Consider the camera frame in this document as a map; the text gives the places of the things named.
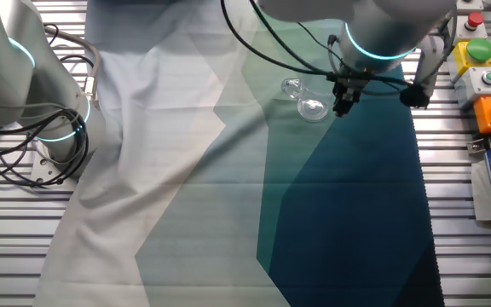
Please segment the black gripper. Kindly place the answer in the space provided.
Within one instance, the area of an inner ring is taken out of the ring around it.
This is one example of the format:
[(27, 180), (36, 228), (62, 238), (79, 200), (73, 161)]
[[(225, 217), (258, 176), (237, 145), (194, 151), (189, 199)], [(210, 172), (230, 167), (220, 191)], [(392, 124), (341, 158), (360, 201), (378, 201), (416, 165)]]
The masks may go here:
[(362, 80), (353, 78), (338, 78), (334, 82), (332, 90), (335, 96), (335, 103), (333, 106), (335, 115), (337, 117), (347, 115), (350, 109), (353, 107), (353, 103), (360, 100), (362, 90)]

